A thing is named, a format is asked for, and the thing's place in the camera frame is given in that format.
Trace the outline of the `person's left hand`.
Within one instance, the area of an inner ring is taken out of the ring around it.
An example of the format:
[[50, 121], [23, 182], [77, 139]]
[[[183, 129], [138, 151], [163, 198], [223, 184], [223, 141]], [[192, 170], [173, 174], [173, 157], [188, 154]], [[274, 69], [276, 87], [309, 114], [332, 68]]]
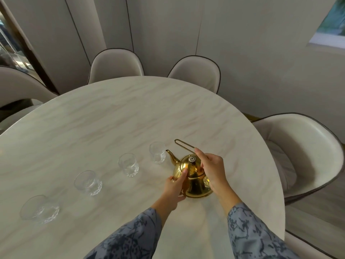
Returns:
[[184, 185], [185, 181], [188, 179], [186, 177], [183, 184], [178, 184], [176, 182], [177, 179], [178, 178], [175, 178], [174, 176], [170, 176], [169, 178], [167, 178], [162, 194], [164, 203], [168, 206], [170, 211], [175, 210], [178, 203], [186, 198], [184, 194]]

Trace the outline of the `person's right hand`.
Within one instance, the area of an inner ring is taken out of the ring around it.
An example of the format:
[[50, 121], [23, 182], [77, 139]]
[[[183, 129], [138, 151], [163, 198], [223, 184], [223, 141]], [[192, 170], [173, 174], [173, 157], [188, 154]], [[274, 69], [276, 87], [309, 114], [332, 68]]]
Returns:
[[214, 193], [220, 197], [229, 186], [223, 158], [212, 153], [204, 153], [199, 148], [194, 148], [200, 158], [202, 167], [209, 179], [209, 184]]

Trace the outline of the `gold metal teapot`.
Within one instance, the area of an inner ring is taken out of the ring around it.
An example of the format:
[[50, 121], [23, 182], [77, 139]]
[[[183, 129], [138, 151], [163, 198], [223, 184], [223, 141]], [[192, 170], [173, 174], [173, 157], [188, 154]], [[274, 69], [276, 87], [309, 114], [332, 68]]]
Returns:
[[185, 169], [188, 170], [187, 176], [183, 182], [182, 194], [190, 198], [203, 198], [212, 194], [213, 190], [210, 187], [209, 179], [205, 174], [204, 168], [201, 166], [201, 160], [195, 152], [191, 150], [194, 146], [179, 139], [175, 139], [174, 142], [191, 153], [179, 160], [170, 150], [166, 150], [174, 165], [172, 175], [174, 181], [180, 178]]

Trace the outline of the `person's left forearm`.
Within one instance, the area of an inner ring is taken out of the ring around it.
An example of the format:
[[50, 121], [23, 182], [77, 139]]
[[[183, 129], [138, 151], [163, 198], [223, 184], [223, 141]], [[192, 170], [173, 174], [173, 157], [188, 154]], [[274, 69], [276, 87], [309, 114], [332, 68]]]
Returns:
[[150, 207], [118, 228], [83, 259], [152, 259], [162, 228], [162, 217]]

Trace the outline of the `person's right forearm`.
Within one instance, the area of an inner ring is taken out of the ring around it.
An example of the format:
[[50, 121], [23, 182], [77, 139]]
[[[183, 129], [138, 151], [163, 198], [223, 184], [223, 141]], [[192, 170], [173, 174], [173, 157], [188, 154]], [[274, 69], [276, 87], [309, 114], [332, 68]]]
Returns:
[[215, 193], [227, 213], [228, 235], [235, 259], [300, 259], [231, 187]]

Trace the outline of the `clear drinking glass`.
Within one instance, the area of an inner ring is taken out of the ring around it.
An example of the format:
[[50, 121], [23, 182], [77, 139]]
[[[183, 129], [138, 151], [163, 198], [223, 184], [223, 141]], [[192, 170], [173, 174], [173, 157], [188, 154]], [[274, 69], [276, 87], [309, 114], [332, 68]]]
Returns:
[[149, 145], [149, 153], [153, 163], [162, 164], [166, 158], [166, 148], [163, 142], [153, 142]]
[[86, 170], [78, 174], [74, 180], [74, 187], [88, 196], [96, 196], [102, 190], [103, 183], [97, 173]]
[[134, 177], [139, 172], [139, 164], [133, 153], [124, 153], [120, 156], [118, 165], [128, 177]]
[[53, 221], [60, 211], [59, 204], [45, 195], [31, 197], [21, 207], [19, 216], [22, 220], [46, 224]]

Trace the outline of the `beige upholstered dining chair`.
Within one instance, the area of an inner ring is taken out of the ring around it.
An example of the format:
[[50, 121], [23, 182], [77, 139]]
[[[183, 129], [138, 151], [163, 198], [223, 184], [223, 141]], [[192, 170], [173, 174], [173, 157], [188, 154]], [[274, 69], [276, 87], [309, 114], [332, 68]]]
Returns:
[[128, 49], [106, 49], [95, 56], [87, 84], [132, 76], [145, 76], [140, 58]]
[[280, 113], [252, 124], [264, 140], [279, 146], [295, 170], [296, 182], [283, 191], [286, 206], [325, 188], [345, 171], [342, 143], [315, 118]]
[[215, 94], [218, 94], [221, 83], [221, 71], [218, 64], [204, 56], [181, 58], [167, 77], [195, 84]]
[[31, 75], [10, 67], [0, 66], [0, 108], [23, 99], [34, 99], [40, 102], [38, 105], [22, 109], [0, 121], [0, 135], [24, 116], [56, 97], [58, 97], [57, 94], [48, 90], [43, 83]]

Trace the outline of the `window opening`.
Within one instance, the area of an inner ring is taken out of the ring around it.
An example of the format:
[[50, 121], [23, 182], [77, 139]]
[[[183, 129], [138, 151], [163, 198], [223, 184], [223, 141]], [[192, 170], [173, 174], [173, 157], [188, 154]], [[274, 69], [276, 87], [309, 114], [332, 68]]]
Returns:
[[309, 44], [345, 49], [345, 0], [336, 0]]

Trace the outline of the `dark framed glass door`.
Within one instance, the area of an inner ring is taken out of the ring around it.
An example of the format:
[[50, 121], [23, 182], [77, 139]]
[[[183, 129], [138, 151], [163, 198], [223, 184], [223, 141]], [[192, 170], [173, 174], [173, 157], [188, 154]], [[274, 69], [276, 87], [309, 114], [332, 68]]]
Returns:
[[8, 66], [28, 74], [41, 82], [49, 91], [59, 95], [2, 0], [0, 0], [0, 66]]

